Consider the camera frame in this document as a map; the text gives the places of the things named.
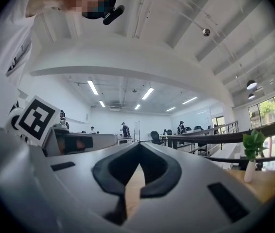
black slot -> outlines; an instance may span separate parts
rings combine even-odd
[[[52,165],[51,168],[54,172],[56,172],[72,166],[75,166],[75,163],[70,161],[70,162],[64,162],[64,163]]]
[[[219,205],[230,218],[231,222],[237,222],[246,215],[248,211],[237,201],[237,199],[221,183],[208,185],[208,189],[217,200]]]

white shirt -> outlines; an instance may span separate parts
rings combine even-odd
[[[10,0],[0,14],[0,70],[16,87],[32,50],[35,16],[25,16],[28,1]]]

white ceiling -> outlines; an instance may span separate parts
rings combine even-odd
[[[101,108],[99,103],[101,100],[107,109],[116,107],[121,108],[122,111],[134,112],[136,105],[141,104],[135,112],[169,115],[204,99],[204,97],[185,89],[133,78],[102,74],[65,74],[62,78],[72,85],[92,107],[98,108]],[[93,81],[98,95],[92,92],[87,83],[88,79]],[[150,87],[154,88],[154,91],[146,100],[142,100]],[[186,105],[182,104],[193,97],[199,98]],[[167,113],[166,110],[172,107],[176,107],[176,109]]]
[[[34,31],[42,46],[61,38],[109,33],[164,46],[211,70],[233,96],[245,90],[249,79],[263,83],[273,77],[275,11],[267,0],[117,0],[116,6],[120,4],[125,6],[125,12],[109,26],[103,25],[102,19],[48,10],[36,18]],[[203,36],[203,28],[211,30],[209,37]],[[147,82],[122,77],[97,75],[93,79],[106,103],[118,101],[128,108],[135,107],[138,93],[142,95],[149,86]],[[70,81],[80,82],[80,75],[71,75]],[[173,100],[181,101],[191,94],[156,85],[155,102],[149,99],[143,105],[147,112],[165,111],[173,106]],[[121,94],[133,88],[138,92]]]

ceiling light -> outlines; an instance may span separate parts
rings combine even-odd
[[[250,93],[249,99],[253,99],[253,98],[255,98],[255,95],[253,93]]]
[[[102,107],[105,107],[103,101],[99,101]]]
[[[149,88],[149,90],[145,93],[143,100],[147,99],[147,97],[153,92],[154,88]]]
[[[194,98],[192,98],[192,99],[190,99],[190,100],[188,100],[188,101],[184,102],[183,104],[189,103],[189,102],[191,102],[191,101],[195,100],[196,98],[197,98],[197,97],[194,97]]]
[[[171,111],[171,110],[174,110],[174,109],[175,109],[175,107],[173,107],[173,108],[171,108],[171,109],[169,109],[169,110],[166,110],[166,112]]]
[[[254,87],[257,86],[258,83],[256,83],[254,80],[249,80],[248,83],[246,84],[246,88],[248,90],[253,89]]]
[[[88,80],[88,84],[90,85],[90,88],[91,88],[91,90],[93,91],[93,93],[94,93],[95,95],[98,95],[99,93],[98,93],[97,90],[95,89],[92,80]]]

security camera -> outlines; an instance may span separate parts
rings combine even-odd
[[[204,29],[202,33],[204,34],[204,36],[209,36],[211,34],[211,31],[210,29]]]

